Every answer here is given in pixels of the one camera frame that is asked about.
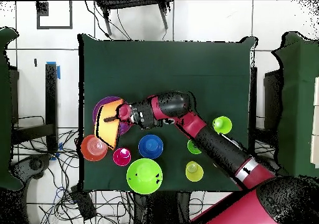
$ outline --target green table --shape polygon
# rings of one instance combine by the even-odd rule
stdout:
[[[233,123],[231,137],[247,146],[250,84],[250,49],[254,37],[241,43],[98,41],[82,34],[80,53],[84,62],[84,136],[93,134],[92,112],[104,97],[118,96],[127,102],[169,90],[191,91],[199,115],[211,125],[225,115]],[[141,158],[138,142],[155,134],[164,142],[156,159],[163,170],[159,190],[236,191],[237,186],[204,153],[191,154],[188,139],[173,125],[141,130],[132,127],[119,139],[119,147],[131,150],[132,161]],[[186,164],[196,161],[204,169],[201,181],[185,176]],[[126,167],[113,161],[113,151],[99,162],[84,160],[84,190],[129,191]]]

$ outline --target black frame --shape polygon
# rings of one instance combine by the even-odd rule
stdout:
[[[54,153],[58,149],[57,134],[57,66],[56,64],[46,64],[45,124],[13,128],[11,142],[15,145],[46,136],[47,151]]]

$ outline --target green bowl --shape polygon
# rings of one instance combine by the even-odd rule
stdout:
[[[158,163],[152,159],[141,158],[128,167],[126,180],[134,192],[148,195],[159,189],[163,173]]]

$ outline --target floor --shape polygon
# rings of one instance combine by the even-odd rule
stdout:
[[[45,117],[45,75],[44,65],[56,61],[60,66],[58,79],[58,125],[60,142],[78,127],[78,79],[79,57],[77,34],[86,33],[97,39],[107,39],[107,31],[99,7],[94,1],[72,1],[72,29],[37,29],[35,2],[0,2],[0,27],[13,27],[19,37],[7,47],[10,64],[17,66],[19,79],[19,116],[40,115]],[[127,34],[136,40],[144,41],[240,41],[246,36],[258,38],[255,48],[257,79],[257,126],[263,127],[264,87],[266,72],[279,68],[271,51],[280,47],[283,33],[298,31],[310,39],[319,38],[318,3],[309,1],[175,1],[166,15],[168,29],[165,31],[157,5],[133,7],[111,11],[110,20],[113,39],[126,39]],[[40,17],[40,26],[69,26],[68,1],[49,1],[49,15]],[[41,124],[40,117],[20,119],[19,126]],[[24,158],[32,151],[29,144],[14,149],[13,162]],[[74,140],[69,140],[65,149],[75,150]],[[72,167],[67,170],[70,185],[79,179],[79,162],[76,158],[60,156]],[[59,198],[55,187],[65,185],[65,176],[56,160],[51,160],[50,171],[46,170],[40,180],[32,180],[27,194],[27,210],[31,224],[43,223],[43,211],[50,211]],[[229,193],[194,192],[191,195],[190,213],[197,213],[215,204]],[[124,214],[118,192],[92,192],[92,200],[101,215]],[[79,211],[72,210],[76,217]],[[51,224],[71,224],[70,221],[49,219]],[[120,224],[128,224],[128,213],[119,219]],[[74,224],[111,224],[101,216],[92,221],[79,218]]]

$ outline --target yellow-green cup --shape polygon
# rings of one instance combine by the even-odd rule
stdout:
[[[221,116],[214,119],[212,126],[217,133],[227,134],[232,129],[232,122],[227,117]]]
[[[190,161],[186,165],[186,177],[189,181],[192,181],[192,182],[200,181],[200,179],[202,179],[203,176],[204,176],[204,170],[198,163],[194,161]]]

